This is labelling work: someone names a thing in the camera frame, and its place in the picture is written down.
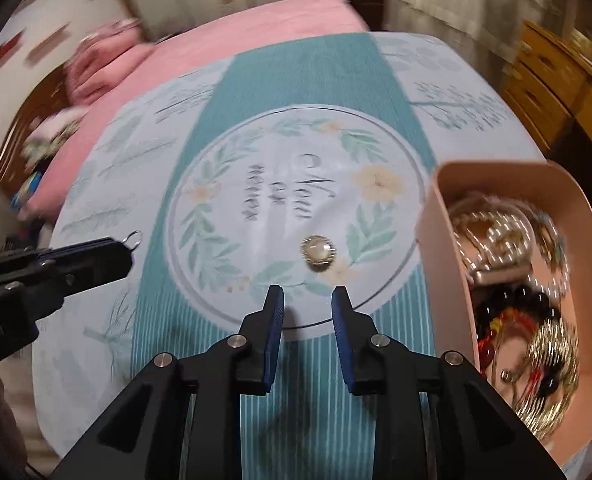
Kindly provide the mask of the pink bed cover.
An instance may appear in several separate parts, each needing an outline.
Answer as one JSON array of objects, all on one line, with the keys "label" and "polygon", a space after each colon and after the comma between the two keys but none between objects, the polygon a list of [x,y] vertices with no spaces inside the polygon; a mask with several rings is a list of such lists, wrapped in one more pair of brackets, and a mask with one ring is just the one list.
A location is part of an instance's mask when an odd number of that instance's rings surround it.
[{"label": "pink bed cover", "polygon": [[105,127],[122,105],[141,94],[241,52],[290,40],[368,30],[347,0],[283,0],[218,18],[154,44],[154,52],[116,88],[94,103],[82,105],[89,111],[78,132],[57,152],[19,217],[56,221],[69,188]]}]

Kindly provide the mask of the wooden headboard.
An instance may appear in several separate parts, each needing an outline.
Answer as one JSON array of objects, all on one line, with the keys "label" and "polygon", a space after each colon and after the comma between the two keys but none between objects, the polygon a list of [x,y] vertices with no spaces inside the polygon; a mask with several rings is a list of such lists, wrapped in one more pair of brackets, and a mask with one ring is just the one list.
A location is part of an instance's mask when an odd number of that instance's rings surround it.
[{"label": "wooden headboard", "polygon": [[69,107],[65,64],[48,73],[29,93],[15,114],[0,148],[0,191],[7,198],[20,189],[28,178],[23,145],[44,119]]}]

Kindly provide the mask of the folded pink blanket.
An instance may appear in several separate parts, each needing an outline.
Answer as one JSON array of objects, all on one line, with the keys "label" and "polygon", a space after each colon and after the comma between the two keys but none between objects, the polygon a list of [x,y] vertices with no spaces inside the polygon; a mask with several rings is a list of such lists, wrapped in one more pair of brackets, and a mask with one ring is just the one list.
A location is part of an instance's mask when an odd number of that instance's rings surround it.
[{"label": "folded pink blanket", "polygon": [[68,99],[90,105],[116,88],[155,50],[145,42],[140,22],[127,18],[101,26],[85,36],[65,63]]}]

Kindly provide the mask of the round pearl brooch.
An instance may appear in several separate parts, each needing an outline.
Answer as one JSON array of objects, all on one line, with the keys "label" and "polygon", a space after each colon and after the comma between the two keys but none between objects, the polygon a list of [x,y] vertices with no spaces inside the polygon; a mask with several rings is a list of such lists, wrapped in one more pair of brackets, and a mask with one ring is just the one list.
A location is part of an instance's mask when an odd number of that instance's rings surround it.
[{"label": "round pearl brooch", "polygon": [[335,245],[322,235],[306,237],[300,245],[300,252],[307,266],[315,272],[326,270],[336,258]]}]

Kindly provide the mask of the cream lace covered furniture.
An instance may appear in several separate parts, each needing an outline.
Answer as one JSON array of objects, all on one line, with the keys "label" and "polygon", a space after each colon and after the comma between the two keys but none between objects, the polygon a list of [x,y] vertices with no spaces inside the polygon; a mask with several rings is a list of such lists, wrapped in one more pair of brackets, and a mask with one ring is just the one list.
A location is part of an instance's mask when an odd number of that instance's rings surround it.
[{"label": "cream lace covered furniture", "polygon": [[553,0],[385,0],[384,29],[436,37],[490,84],[514,61],[522,23],[541,23]]}]

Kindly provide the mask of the beige wall shelf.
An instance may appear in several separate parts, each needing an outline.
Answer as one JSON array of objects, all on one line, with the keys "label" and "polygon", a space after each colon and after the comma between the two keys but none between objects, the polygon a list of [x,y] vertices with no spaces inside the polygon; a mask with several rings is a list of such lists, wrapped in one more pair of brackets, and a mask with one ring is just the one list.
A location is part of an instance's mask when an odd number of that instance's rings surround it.
[{"label": "beige wall shelf", "polygon": [[69,38],[70,32],[68,30],[70,23],[66,23],[58,27],[50,36],[42,39],[34,47],[32,47],[25,56],[24,64],[27,66],[37,65],[42,58],[53,52],[58,46],[64,44]]}]

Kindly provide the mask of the patterned teal tablecloth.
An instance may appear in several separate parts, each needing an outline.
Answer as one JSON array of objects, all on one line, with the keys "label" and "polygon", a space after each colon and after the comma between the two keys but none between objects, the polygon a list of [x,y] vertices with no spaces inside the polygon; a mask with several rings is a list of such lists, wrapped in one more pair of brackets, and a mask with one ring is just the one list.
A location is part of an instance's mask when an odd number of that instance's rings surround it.
[{"label": "patterned teal tablecloth", "polygon": [[[126,103],[67,193],[65,246],[142,232],[122,281],[69,298],[34,345],[39,426],[65,454],[156,354],[207,350],[285,296],[279,369],[241,401],[248,479],[367,479],[374,405],[343,385],[331,296],[433,353],[415,224],[455,159],[537,160],[500,96],[442,41],[346,34],[275,44]],[[322,272],[300,252],[336,248]]]}]

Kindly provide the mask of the wooden desk with drawers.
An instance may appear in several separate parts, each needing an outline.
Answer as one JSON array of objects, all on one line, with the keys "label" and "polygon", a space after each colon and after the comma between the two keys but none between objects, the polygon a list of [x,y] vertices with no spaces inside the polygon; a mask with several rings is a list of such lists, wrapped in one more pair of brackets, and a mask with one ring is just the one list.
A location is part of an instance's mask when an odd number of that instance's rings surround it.
[{"label": "wooden desk with drawers", "polygon": [[524,22],[500,94],[546,157],[575,128],[592,146],[592,62],[545,28]]}]

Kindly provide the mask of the gold leaf hair comb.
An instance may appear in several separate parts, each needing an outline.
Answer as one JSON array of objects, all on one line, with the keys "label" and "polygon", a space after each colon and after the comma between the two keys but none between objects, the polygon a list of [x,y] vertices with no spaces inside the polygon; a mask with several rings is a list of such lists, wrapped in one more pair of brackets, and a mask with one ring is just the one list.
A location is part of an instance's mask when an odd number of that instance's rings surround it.
[{"label": "gold leaf hair comb", "polygon": [[521,362],[501,379],[512,388],[509,405],[539,440],[561,425],[580,384],[576,330],[562,318],[548,318],[531,336]]}]

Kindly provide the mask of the white floral pillow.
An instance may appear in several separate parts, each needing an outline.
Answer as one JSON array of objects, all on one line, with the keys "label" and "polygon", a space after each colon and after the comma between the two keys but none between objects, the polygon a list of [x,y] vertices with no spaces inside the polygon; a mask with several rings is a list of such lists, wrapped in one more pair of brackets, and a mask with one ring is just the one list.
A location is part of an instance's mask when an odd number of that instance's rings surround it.
[{"label": "white floral pillow", "polygon": [[30,159],[54,155],[78,131],[88,111],[87,106],[72,106],[42,120],[25,140],[23,156]]}]

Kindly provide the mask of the pink plastic tray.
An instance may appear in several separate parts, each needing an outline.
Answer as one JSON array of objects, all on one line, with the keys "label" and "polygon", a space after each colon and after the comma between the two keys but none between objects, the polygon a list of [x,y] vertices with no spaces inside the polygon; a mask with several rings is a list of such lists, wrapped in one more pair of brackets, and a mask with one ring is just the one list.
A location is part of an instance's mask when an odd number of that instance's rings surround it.
[{"label": "pink plastic tray", "polygon": [[447,162],[431,179],[416,237],[427,283],[439,354],[456,350],[479,362],[474,313],[465,271],[448,220],[448,207],[469,192],[520,198],[549,214],[565,237],[570,290],[564,319],[579,338],[580,386],[561,426],[546,442],[565,465],[592,440],[592,210],[580,186],[551,162]]}]

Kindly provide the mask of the silver ring pink stone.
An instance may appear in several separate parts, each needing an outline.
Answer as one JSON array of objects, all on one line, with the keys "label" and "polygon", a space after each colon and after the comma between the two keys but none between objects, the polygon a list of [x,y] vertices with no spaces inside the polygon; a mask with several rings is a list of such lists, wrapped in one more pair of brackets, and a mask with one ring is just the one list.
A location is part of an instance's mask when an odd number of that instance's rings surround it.
[{"label": "silver ring pink stone", "polygon": [[134,252],[136,249],[139,248],[143,240],[142,232],[139,230],[132,231],[121,240],[121,243],[124,244],[130,252]]}]

